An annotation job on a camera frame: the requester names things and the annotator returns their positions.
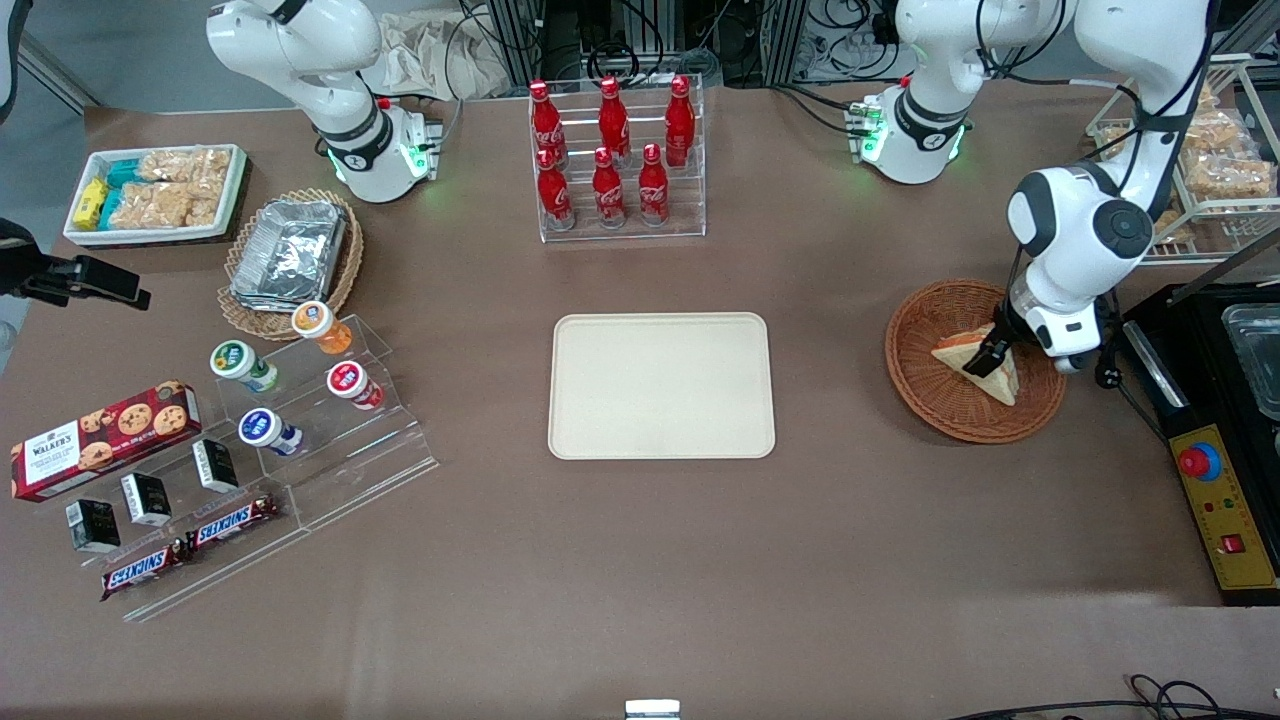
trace red bottle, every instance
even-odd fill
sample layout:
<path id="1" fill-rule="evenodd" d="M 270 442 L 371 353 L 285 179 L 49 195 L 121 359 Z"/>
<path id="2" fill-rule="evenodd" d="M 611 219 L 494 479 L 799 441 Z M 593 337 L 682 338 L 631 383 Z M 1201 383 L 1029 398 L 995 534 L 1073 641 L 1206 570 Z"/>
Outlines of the red bottle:
<path id="1" fill-rule="evenodd" d="M 640 169 L 640 219 L 657 228 L 667 223 L 671 208 L 667 201 L 667 169 L 662 167 L 662 149 L 657 142 L 644 146 L 644 168 Z"/>
<path id="2" fill-rule="evenodd" d="M 671 102 L 667 104 L 667 164 L 684 168 L 694 147 L 694 106 L 689 102 L 689 78 L 671 81 Z"/>
<path id="3" fill-rule="evenodd" d="M 538 197 L 547 214 L 547 229 L 563 232 L 573 227 L 573 204 L 568 199 L 568 182 L 556 169 L 550 150 L 538 151 Z"/>
<path id="4" fill-rule="evenodd" d="M 530 118 L 534 124 L 534 141 L 539 150 L 550 150 L 556 159 L 556 167 L 563 170 L 568 165 L 564 126 L 561 123 L 559 110 L 552 105 L 547 83 L 540 79 L 529 83 L 529 96 L 534 99 L 534 114 Z"/>
<path id="5" fill-rule="evenodd" d="M 631 167 L 631 122 L 627 109 L 618 100 L 618 78 L 600 81 L 600 140 L 613 156 L 614 168 Z"/>
<path id="6" fill-rule="evenodd" d="M 613 168 L 613 155 L 608 147 L 595 149 L 595 210 L 600 213 L 600 224 L 613 229 L 627 222 L 626 208 L 622 206 L 622 178 Z"/>

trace cookie image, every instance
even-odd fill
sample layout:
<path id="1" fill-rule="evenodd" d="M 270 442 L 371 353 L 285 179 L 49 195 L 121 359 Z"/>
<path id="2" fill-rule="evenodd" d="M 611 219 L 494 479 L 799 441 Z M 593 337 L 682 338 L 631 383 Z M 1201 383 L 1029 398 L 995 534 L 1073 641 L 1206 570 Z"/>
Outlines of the cookie image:
<path id="1" fill-rule="evenodd" d="M 102 429 L 102 411 L 90 413 L 81 418 L 81 430 L 86 433 L 96 433 Z"/>
<path id="2" fill-rule="evenodd" d="M 156 386 L 156 397 L 160 398 L 160 402 L 169 400 L 179 392 L 182 392 L 182 383 L 178 380 L 166 380 Z"/>
<path id="3" fill-rule="evenodd" d="M 91 442 L 81 450 L 81 461 L 77 465 L 81 470 L 96 470 L 105 468 L 111 461 L 111 446 L 105 442 Z"/>
<path id="4" fill-rule="evenodd" d="M 118 421 L 120 432 L 127 436 L 136 436 L 151 425 L 151 407 L 137 404 L 129 405 L 120 413 Z"/>
<path id="5" fill-rule="evenodd" d="M 157 436 L 172 436 L 187 427 L 187 411 L 177 405 L 161 407 L 154 423 Z"/>

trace white cloth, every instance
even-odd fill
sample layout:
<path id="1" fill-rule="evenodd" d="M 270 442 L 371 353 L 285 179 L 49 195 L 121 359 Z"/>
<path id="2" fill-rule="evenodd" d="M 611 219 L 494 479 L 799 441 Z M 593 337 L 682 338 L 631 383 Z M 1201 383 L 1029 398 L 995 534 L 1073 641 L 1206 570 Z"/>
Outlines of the white cloth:
<path id="1" fill-rule="evenodd" d="M 448 47 L 449 78 L 444 79 L 444 44 L 453 28 L 462 23 L 453 44 Z M 493 19 L 488 10 L 476 12 L 468 20 L 461 10 L 412 10 L 403 14 L 387 13 L 378 20 L 383 33 L 383 54 L 387 72 L 383 79 L 388 92 L 421 92 L 444 100 L 461 96 L 462 100 L 488 97 L 511 87 L 498 44 L 485 35 Z"/>

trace yellow control panel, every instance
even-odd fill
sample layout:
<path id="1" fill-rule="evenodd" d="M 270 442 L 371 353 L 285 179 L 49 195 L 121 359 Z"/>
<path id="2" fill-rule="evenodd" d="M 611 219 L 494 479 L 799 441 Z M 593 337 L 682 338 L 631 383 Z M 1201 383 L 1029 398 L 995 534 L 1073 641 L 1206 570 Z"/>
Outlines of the yellow control panel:
<path id="1" fill-rule="evenodd" d="M 1217 425 L 1178 436 L 1169 441 L 1169 447 L 1219 585 L 1222 589 L 1280 587 Z"/>

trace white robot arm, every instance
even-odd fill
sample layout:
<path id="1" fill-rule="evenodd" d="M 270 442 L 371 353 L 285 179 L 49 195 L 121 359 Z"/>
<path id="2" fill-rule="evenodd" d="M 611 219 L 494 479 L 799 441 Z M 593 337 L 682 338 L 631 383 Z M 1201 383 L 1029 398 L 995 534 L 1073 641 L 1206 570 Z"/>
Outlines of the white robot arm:
<path id="1" fill-rule="evenodd" d="M 209 12 L 205 31 L 224 65 L 298 104 L 361 200 L 396 200 L 428 177 L 422 115 L 379 108 L 356 74 L 381 47 L 360 0 L 232 0 Z"/>
<path id="2" fill-rule="evenodd" d="M 1071 20 L 1076 0 L 901 0 L 899 37 L 915 51 L 905 87 L 870 95 L 860 159 L 887 178 L 920 184 L 955 156 L 961 127 L 988 69 L 979 45 L 1006 47 L 1048 41 Z M 978 28 L 982 28 L 979 44 Z"/>
<path id="3" fill-rule="evenodd" d="M 1106 161 L 1036 170 L 1019 183 L 1007 218 L 1032 261 L 965 366 L 974 374 L 998 366 L 1014 340 L 1038 342 L 1062 372 L 1101 343 L 1094 301 L 1138 265 L 1169 202 L 1203 79 L 1210 0 L 1079 0 L 1075 33 L 1096 61 L 1137 78 L 1137 132 Z"/>

